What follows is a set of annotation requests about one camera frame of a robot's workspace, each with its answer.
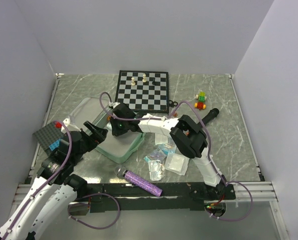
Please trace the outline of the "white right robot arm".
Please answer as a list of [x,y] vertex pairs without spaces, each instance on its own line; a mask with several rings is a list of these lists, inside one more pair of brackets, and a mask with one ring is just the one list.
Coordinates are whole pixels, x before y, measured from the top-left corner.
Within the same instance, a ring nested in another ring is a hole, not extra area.
[[134,113],[124,103],[109,104],[112,113],[109,114],[112,135],[121,136],[127,132],[154,133],[171,137],[178,150],[187,158],[194,160],[200,170],[204,183],[208,185],[207,193],[212,199],[218,199],[224,194],[226,183],[223,174],[216,167],[212,156],[211,138],[206,124],[219,115],[219,109],[213,108],[196,123],[190,116],[166,118],[153,116],[145,112]]

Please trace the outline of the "clear plaster strip packet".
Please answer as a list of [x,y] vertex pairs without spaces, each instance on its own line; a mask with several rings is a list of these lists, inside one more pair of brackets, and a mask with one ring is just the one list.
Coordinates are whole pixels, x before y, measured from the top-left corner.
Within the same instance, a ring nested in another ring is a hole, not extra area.
[[165,145],[168,144],[168,136],[156,133],[155,134],[155,145]]

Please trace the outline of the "blue white mask packet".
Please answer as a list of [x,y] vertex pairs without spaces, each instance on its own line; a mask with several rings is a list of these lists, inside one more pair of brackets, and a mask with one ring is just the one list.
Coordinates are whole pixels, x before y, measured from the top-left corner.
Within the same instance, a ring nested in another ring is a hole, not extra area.
[[176,149],[177,149],[175,145],[172,145],[169,143],[160,144],[158,148],[162,150],[166,155],[168,155],[169,153],[172,153],[172,154],[176,153]]

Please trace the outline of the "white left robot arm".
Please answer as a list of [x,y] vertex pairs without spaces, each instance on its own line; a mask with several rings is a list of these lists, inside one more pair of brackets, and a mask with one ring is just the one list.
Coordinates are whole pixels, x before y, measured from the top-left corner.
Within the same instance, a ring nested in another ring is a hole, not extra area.
[[80,128],[69,130],[63,122],[55,125],[61,126],[65,134],[43,161],[20,206],[0,227],[0,240],[36,240],[47,224],[47,217],[73,200],[82,201],[87,195],[87,181],[73,170],[85,153],[106,139],[108,131],[89,121],[84,122],[89,133]]

